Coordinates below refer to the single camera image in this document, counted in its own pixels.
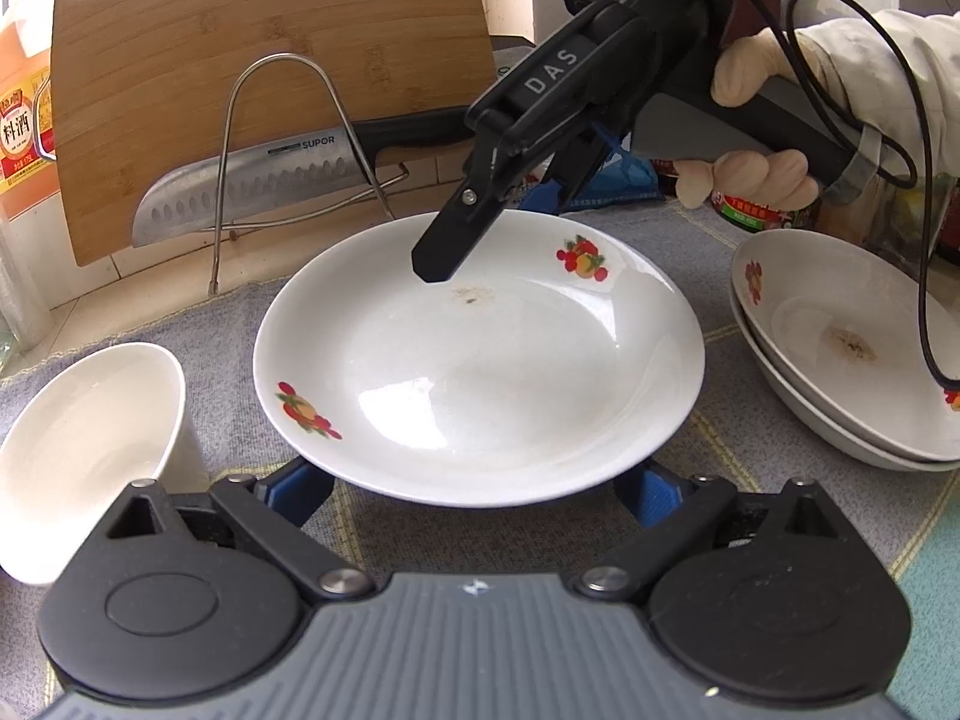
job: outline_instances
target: white plate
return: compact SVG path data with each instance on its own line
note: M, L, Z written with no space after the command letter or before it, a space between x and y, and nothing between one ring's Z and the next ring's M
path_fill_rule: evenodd
M507 211L452 280L425 284L410 250L433 217L335 245L268 309L253 380L290 445L377 493L496 507L600 484L673 435L704 343L659 269L582 224Z
M806 401L898 457L960 459L960 398L952 407L923 362L907 275L837 238L769 230L736 250L731 278L765 356ZM957 375L960 328L933 298L928 325Z
M786 407L794 413L795 417L803 424L813 430L821 439L835 446L844 454L863 463L876 466L878 469L887 469L891 471L953 471L960 469L960 461L957 463L917 463L916 461L905 460L904 458L892 455L882 449L869 445L865 440L856 437L848 430L844 430L840 425L830 419L815 406L806 401L803 396L790 386L789 381L784 379L776 367L765 357L763 351L757 345L757 339L751 332L749 322L743 314L743 309L733 291L733 284L730 287L730 305L733 309L733 317L740 326L740 331L746 339L750 350L757 358L757 365L760 366L760 373L767 383L773 388L773 391L784 401Z

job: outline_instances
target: stacked bowl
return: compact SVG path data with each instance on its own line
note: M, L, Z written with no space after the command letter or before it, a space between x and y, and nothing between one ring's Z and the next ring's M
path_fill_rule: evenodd
M768 230L733 255L730 300L764 378L817 435L881 469L960 469L960 394L923 361L906 274L826 235ZM956 378L960 327L930 297L928 328Z

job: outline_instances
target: human hand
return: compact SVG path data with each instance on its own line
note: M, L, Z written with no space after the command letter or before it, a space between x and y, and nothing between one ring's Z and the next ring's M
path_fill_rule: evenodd
M843 84L826 53L798 30L800 50L817 79L838 101L845 100ZM769 29L742 38L723 52L713 73L714 101L728 108L747 103L773 76L796 82L784 52ZM763 156L755 151L732 151L713 164L676 160L677 197L695 208L712 191L740 197L778 211L796 211L817 199L819 187L808 176L808 161L800 151Z

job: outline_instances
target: black cable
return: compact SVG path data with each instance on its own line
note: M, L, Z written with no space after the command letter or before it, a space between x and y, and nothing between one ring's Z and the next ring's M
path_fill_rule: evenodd
M784 51L787 61L790 63L790 67L793 69L794 74L797 76L797 79L800 82L800 86L803 87L803 90L808 96L811 105L813 105L814 110L817 112L817 115L820 117L820 119L822 119L824 125L827 127L827 129L829 129L830 133L837 138L839 143L851 148L851 152L856 152L856 146L853 146L853 143L851 143L846 136L840 133L839 128L835 126L835 124L832 122L832 119L829 119L827 112L824 111L823 103L827 103L827 106L832 109L832 111L837 114L837 116L842 119L845 124L848 124L854 129L862 129L864 127L864 122L861 122L860 119L856 119L856 117L853 116L853 113L840 106L839 103L837 103L836 100L829 95L829 92L824 89L822 84L820 84L820 81L817 80L813 70L810 68L806 58L803 56L803 52L800 50L800 43L797 40L795 23L795 10L797 9L797 4L800 0L787 0L786 2L785 36L784 30L779 28L779 24L776 22L773 14L770 13L763 1L750 1L752 1L752 4L755 6L757 11L760 12L763 20L765 20L767 25L770 26L771 32L774 33L774 36L776 37L776 42L779 43L781 49ZM933 144L930 136L930 122L928 116L926 115L926 106L923 104L923 95L920 93L920 85L917 83L917 78L913 73L913 70L910 68L910 63L904 56L904 52L901 51L899 46L896 45L896 41L884 28L882 28L880 23L872 16L872 14L862 5L860 5L859 2L854 0L837 1L843 2L843 4L856 11L858 15L866 20L871 28L875 30L878 35L880 35L883 42L885 42L889 49L894 53L896 61L904 71L907 86L910 88L910 95L913 98L913 103L917 110L917 118L920 124L920 139L923 142L923 177L925 177L925 186L923 187L923 230L920 233L920 273L918 279L919 288L917 296L917 323L920 331L920 350L923 352L923 361L926 363L926 367L929 369L930 374L936 380L937 384L942 386L944 389L949 389L950 391L960 391L960 379L952 379L944 374L944 372L940 370L939 365L937 365L937 362L933 357L933 351L930 348L928 322L926 321L926 285L928 285L930 267L929 252L933 217ZM910 173L910 178L908 182L904 182L904 180L901 178L892 180L893 177L891 177L886 170L878 170L877 175L894 184L895 186L904 189L910 189L913 186L916 186L917 167L910 158L909 154L907 154L906 149L885 135L883 136L883 143L886 146L893 148L896 153L904 158L907 170Z

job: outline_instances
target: sleeve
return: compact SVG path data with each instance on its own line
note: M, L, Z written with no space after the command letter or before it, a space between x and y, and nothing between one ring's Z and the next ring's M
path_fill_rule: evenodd
M960 13L923 17L888 10L875 18L904 52L920 85L934 172L960 176ZM904 71L880 35L861 19L832 20L802 31L832 65L853 114L900 142L923 172L913 98ZM884 167L899 172L904 163L894 155Z

